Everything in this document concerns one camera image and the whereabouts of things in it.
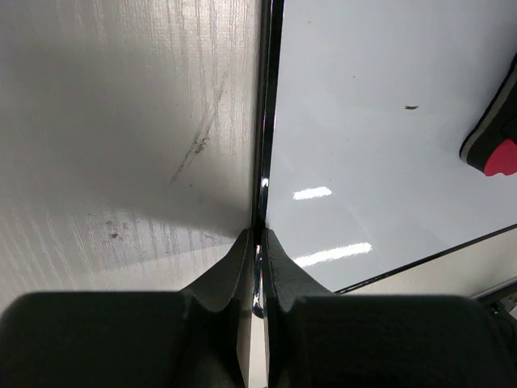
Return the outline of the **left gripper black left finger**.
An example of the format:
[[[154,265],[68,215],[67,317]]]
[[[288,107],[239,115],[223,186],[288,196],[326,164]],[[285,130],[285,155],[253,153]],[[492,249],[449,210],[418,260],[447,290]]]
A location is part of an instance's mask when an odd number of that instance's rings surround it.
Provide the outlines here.
[[[244,387],[254,246],[179,291],[38,292],[1,317],[4,387]]]

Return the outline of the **red and black whiteboard eraser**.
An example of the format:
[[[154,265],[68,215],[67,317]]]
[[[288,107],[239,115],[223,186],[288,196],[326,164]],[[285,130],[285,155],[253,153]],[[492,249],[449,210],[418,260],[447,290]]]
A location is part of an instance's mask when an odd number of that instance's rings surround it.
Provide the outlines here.
[[[460,159],[486,176],[516,173],[516,60],[476,126],[464,139]]]

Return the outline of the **white whiteboard with black rim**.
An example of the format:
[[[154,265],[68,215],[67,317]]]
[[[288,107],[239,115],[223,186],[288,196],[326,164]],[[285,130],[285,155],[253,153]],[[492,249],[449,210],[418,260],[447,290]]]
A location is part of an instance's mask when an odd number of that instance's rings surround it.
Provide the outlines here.
[[[516,173],[460,159],[516,60],[513,1],[265,1],[254,219],[338,295],[516,279]]]

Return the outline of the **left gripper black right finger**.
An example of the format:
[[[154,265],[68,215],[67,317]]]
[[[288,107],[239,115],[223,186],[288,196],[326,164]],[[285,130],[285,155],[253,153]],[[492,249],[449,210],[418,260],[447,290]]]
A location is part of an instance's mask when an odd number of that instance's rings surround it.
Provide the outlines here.
[[[262,235],[271,387],[513,387],[516,365],[479,302],[332,293]]]

